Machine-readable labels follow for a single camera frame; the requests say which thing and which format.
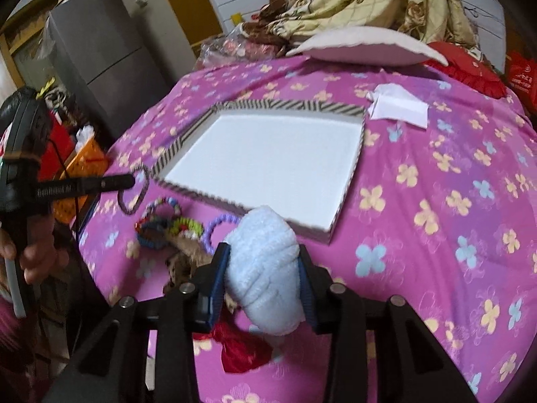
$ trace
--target orange plastic basket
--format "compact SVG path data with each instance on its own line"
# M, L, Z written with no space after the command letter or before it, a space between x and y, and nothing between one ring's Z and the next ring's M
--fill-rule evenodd
M102 176L108 169L109 161L98 143L91 138L86 145L77 153L69 163L67 172L69 177ZM88 197L79 197L79 208L86 202ZM55 201L53 204L55 218L65 224L69 224L76 215L75 199Z

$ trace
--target metal screw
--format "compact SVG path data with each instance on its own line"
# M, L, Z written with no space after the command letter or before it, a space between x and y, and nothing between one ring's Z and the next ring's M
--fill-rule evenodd
M342 285L340 283L332 283L330 285L330 290L337 295L343 294L347 288L345 285Z
M406 305L406 300L401 296L391 296L391 304L397 307Z
M190 283L189 281L186 282L186 283L183 283L183 284L179 287L179 290L180 290L183 294L190 294L191 292L194 292L195 289L196 289L196 285L194 285L193 283Z
M119 306L123 308L131 307L134 304L134 297L127 296L119 300Z

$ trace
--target pink floral bedsheet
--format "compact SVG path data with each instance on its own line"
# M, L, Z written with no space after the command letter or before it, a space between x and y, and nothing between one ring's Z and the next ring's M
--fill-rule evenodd
M430 105L429 128L367 122L359 168L331 244L303 243L316 263L359 294L405 296L479 401L493 402L537 329L537 136L512 93L493 100L433 70L399 71L294 57L190 74L117 141L109 173L138 162L151 167L217 101L316 99L367 106L366 93L376 85L402 85ZM131 204L140 187L127 193ZM125 295L162 295L169 251L140 248L133 224L146 203L169 194L151 184L131 218L119 211L114 195L101 197L81 250L111 303ZM187 216L204 223L221 212L179 199ZM230 228L219 227L215 241ZM243 315L238 323L257 332ZM202 401L320 402L329 337L317 337L303 324L267 340L275 348L272 362L244 375L223 372L217 343L194 342ZM154 345L152 338L151 353ZM372 342L368 353L373 370Z

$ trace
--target refrigerator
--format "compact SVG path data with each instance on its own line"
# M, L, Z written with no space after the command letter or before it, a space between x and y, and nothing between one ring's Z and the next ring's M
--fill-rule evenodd
M110 146L171 89L122 0L64 0L50 11L52 64Z

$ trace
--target pink pillow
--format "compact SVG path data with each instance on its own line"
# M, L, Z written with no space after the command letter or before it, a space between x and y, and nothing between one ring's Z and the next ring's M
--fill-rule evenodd
M401 32L382 27L347 26L312 36L287 53L303 53L332 62L378 66L414 65L434 59L447 66L441 53Z

